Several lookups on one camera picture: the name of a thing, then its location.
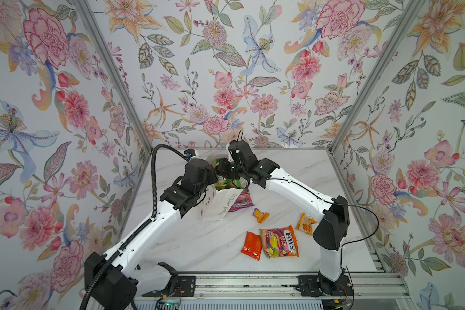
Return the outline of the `green yellow Fox's candy bag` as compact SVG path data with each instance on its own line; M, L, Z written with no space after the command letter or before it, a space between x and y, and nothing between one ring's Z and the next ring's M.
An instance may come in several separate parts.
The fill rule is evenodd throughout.
M219 176L218 181L214 184L214 187L217 191L222 191L225 189L242 189L244 186L240 180L223 178Z

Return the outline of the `white paper gift bag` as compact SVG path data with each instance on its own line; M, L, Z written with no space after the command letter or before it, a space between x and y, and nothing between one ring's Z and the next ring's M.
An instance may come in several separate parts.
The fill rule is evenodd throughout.
M245 186L245 180L236 179ZM221 221L229 212L229 209L239 197L242 189L225 189L217 191L213 185L207 188L205 200L199 206L199 215L201 221Z

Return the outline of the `purple Fox's candy bag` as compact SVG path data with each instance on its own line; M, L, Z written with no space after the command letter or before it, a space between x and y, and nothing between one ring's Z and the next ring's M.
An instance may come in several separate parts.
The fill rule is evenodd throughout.
M230 213L246 209L249 207L253 207L254 203L251 198L251 194L249 192L249 189L243 189L243 191L240 193L239 197L236 199L234 204L231 206L229 209Z

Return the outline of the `red snack packet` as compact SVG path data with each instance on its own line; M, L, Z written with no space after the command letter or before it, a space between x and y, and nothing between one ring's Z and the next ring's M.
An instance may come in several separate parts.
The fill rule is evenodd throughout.
M247 255L248 257L254 258L257 261L260 261L260 257L262 254L261 236L256 235L253 232L247 232L245 244L241 250L241 253Z

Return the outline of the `multicolour Fox's candy bag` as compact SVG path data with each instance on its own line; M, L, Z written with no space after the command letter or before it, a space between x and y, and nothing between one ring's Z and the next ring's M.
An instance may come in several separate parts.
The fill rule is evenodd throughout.
M298 257L297 238L292 226L261 229L262 249L268 258Z

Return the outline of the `orange small snack packet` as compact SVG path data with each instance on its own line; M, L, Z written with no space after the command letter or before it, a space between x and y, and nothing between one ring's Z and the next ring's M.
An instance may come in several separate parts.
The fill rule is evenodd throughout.
M302 213L295 229L312 236L314 232L313 226L316 224L318 224L318 222L315 219L311 218L306 213Z

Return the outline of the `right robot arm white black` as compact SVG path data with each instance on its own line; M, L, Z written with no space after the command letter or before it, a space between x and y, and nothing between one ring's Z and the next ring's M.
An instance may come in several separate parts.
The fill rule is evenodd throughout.
M222 178L245 179L288 199L318 222L312 233L320 246L320 269L316 276L301 276L298 289L304 296L354 295L350 276L342 265L343 239L350 226L347 200L342 196L323 195L298 181L274 161L258 160L248 143L233 140L228 158L221 158L214 168Z

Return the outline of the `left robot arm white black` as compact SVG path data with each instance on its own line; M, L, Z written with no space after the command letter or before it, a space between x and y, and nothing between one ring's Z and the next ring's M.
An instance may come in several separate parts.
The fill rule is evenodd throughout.
M218 180L207 161L191 158L184 175L154 199L152 213L119 244L104 254L92 253L85 262L85 294L80 309L91 299L104 309L126 309L135 297L156 292L169 296L178 288L179 273L165 262L139 270L144 254L188 211L206 197Z

